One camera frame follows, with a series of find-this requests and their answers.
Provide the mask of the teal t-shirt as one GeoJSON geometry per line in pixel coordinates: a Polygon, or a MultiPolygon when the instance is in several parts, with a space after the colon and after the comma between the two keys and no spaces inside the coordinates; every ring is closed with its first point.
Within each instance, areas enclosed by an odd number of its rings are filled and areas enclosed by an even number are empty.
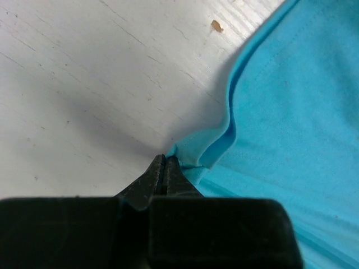
{"type": "Polygon", "coordinates": [[[281,203],[306,268],[357,268],[358,2],[285,1],[242,47],[219,127],[169,155],[206,196],[281,203]]]}

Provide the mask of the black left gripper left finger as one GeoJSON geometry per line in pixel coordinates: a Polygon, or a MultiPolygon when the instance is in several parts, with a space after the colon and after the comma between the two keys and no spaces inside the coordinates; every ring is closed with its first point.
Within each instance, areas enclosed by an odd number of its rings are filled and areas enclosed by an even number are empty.
{"type": "Polygon", "coordinates": [[[165,167],[157,155],[143,175],[111,197],[1,200],[2,268],[112,268],[137,252],[148,206],[165,167]]]}

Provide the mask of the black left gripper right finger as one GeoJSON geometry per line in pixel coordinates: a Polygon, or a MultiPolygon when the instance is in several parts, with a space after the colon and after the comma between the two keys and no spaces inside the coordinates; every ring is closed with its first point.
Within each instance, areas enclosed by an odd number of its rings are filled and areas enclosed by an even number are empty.
{"type": "Polygon", "coordinates": [[[264,198],[207,198],[164,161],[149,205],[152,268],[303,268],[284,207],[264,198]]]}

